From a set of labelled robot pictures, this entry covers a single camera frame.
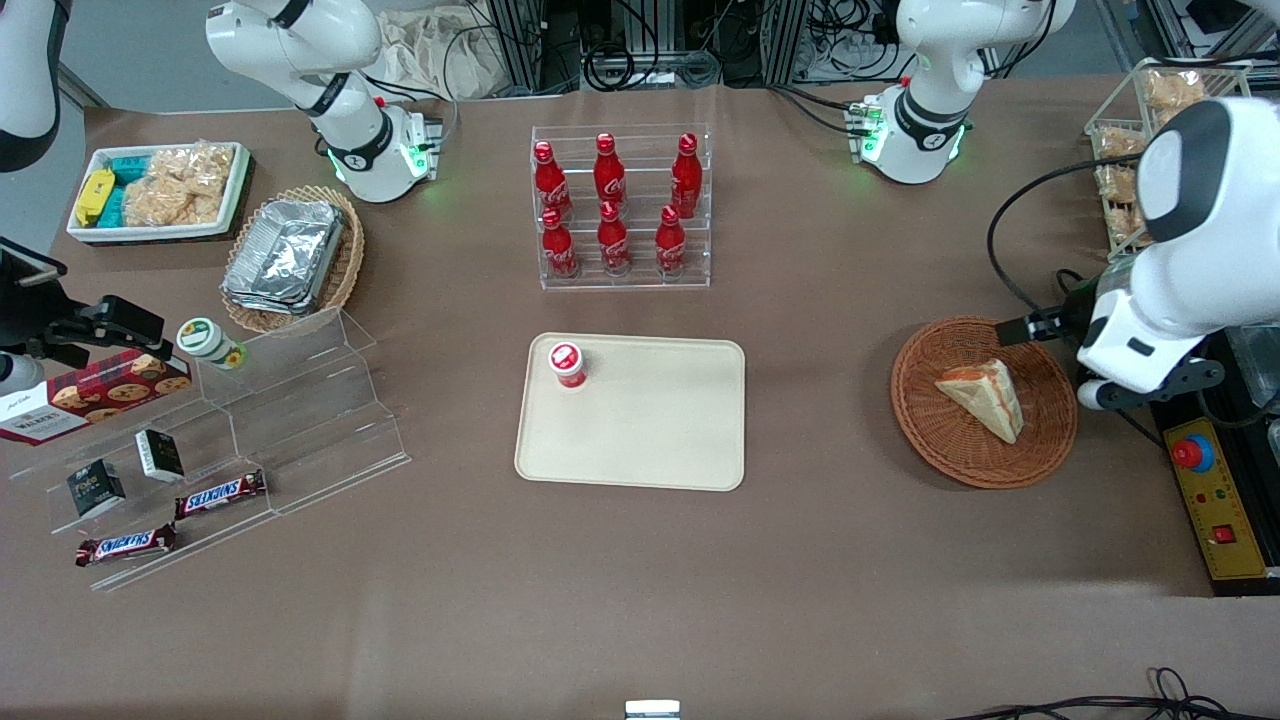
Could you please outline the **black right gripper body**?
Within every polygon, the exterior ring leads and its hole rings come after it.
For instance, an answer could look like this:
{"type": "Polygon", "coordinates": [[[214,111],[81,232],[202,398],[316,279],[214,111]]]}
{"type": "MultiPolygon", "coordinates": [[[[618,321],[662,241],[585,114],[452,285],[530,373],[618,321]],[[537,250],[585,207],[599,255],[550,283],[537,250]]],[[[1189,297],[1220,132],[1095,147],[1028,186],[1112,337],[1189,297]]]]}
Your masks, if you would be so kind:
{"type": "Polygon", "coordinates": [[[49,340],[58,322],[81,328],[79,311],[88,305],[69,299],[59,284],[23,287],[4,284],[1,291],[1,350],[65,366],[87,366],[90,351],[70,341],[49,340]]]}

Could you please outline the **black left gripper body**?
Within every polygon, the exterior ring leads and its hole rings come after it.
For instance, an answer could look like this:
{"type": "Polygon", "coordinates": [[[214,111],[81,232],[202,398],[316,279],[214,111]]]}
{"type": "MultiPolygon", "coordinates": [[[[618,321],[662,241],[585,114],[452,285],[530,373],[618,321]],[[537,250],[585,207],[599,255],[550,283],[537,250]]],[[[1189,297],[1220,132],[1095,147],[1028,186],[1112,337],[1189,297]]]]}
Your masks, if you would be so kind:
{"type": "Polygon", "coordinates": [[[1055,272],[1055,282],[1062,295],[1057,309],[1057,331],[1070,351],[1078,351],[1085,338],[1103,277],[1103,273],[1085,277],[1075,270],[1055,272]]]}

